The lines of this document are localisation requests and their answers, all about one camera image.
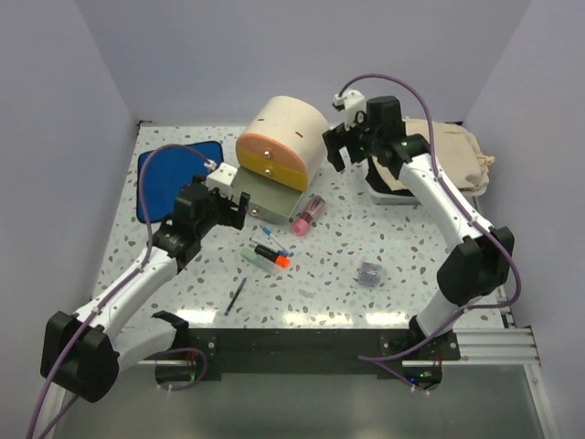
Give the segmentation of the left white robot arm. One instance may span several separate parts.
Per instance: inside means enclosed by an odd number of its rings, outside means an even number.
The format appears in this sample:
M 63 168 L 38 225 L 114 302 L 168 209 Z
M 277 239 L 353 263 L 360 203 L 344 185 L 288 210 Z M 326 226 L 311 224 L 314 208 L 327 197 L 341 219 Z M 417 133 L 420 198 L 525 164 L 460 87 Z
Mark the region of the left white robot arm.
M 43 378 L 87 402 L 105 396 L 122 370 L 122 352 L 114 341 L 125 324 L 199 254 L 213 227 L 242 230 L 250 197 L 243 193 L 233 198 L 236 175 L 236 168 L 223 164 L 183 186 L 171 214 L 115 284 L 75 313 L 57 312 L 49 319 L 41 357 Z

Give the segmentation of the white blue pen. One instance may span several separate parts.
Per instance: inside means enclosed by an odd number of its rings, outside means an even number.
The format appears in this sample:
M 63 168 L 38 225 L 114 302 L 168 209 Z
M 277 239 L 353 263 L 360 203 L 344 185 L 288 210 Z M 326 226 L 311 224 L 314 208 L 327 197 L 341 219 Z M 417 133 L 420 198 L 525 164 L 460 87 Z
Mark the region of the white blue pen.
M 276 252 L 276 253 L 280 254 L 281 256 L 284 256 L 284 257 L 288 257 L 289 254 L 290 254 L 290 253 L 288 253 L 285 250 L 282 250 L 280 248 L 277 248 L 275 246 L 275 244 L 272 244 L 270 242 L 260 241 L 258 239 L 253 238 L 253 237 L 250 237 L 249 238 L 249 241 L 251 243 L 255 244 L 255 245 L 260 245 L 260 246 L 266 247 L 266 248 L 270 249 L 271 251 Z
M 279 238 L 266 226 L 262 226 L 261 227 L 262 231 L 264 232 L 264 234 L 271 240 L 273 241 L 278 248 L 283 251 L 287 256 L 292 256 L 293 252 L 285 245 L 283 244 Z

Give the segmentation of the grey bottom drawer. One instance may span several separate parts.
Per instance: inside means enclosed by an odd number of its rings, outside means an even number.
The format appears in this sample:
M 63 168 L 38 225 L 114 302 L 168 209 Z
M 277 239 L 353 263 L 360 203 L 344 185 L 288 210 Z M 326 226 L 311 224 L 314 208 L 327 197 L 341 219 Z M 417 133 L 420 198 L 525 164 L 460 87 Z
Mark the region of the grey bottom drawer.
M 240 167 L 232 182 L 233 200 L 250 196 L 248 214 L 274 224 L 283 224 L 295 213 L 304 192 Z

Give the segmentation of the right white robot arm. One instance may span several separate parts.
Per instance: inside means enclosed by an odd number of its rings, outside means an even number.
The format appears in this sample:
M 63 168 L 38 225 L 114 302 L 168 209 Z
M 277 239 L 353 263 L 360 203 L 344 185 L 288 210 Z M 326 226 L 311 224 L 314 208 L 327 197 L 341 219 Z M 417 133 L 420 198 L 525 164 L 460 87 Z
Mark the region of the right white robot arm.
M 335 170 L 345 168 L 343 149 L 354 163 L 377 161 L 430 212 L 447 244 L 449 254 L 436 275 L 438 291 L 409 322 L 409 353 L 428 359 L 464 309 L 506 283 L 514 235 L 495 228 L 467 201 L 433 159 L 423 135 L 408 134 L 396 97 L 366 99 L 348 91 L 336 95 L 333 106 L 344 120 L 323 138 Z

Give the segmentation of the black orange highlighter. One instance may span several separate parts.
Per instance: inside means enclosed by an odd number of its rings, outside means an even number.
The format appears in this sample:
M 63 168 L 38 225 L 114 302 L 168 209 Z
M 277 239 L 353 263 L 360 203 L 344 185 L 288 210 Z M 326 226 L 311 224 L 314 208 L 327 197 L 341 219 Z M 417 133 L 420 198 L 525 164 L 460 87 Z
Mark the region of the black orange highlighter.
M 254 251 L 261 257 L 267 259 L 270 262 L 275 263 L 276 265 L 282 268 L 287 268 L 290 264 L 290 260 L 286 256 L 264 245 L 257 244 L 254 248 Z

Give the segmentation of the dark purple pen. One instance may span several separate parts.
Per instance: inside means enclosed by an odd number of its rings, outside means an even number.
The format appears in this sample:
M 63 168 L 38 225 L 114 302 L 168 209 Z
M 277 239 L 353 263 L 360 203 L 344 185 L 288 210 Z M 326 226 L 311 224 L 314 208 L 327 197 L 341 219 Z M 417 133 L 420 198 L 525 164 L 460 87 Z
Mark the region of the dark purple pen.
M 247 277 L 244 277 L 241 281 L 241 283 L 239 284 L 239 286 L 237 287 L 233 297 L 231 298 L 229 305 L 227 306 L 225 312 L 224 312 L 224 316 L 228 316 L 230 311 L 232 310 L 233 306 L 235 305 L 237 299 L 239 298 L 239 295 L 241 293 L 241 291 L 243 290 L 245 284 L 247 282 Z

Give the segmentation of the green pastel highlighter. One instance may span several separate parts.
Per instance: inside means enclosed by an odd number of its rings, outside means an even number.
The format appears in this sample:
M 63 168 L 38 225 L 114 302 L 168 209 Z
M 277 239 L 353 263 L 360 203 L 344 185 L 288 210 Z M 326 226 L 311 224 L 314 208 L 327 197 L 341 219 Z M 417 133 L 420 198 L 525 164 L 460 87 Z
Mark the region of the green pastel highlighter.
M 251 248 L 242 249 L 240 251 L 240 256 L 267 274 L 276 276 L 279 273 L 279 268 L 274 262 L 270 262 L 266 258 L 260 256 Z

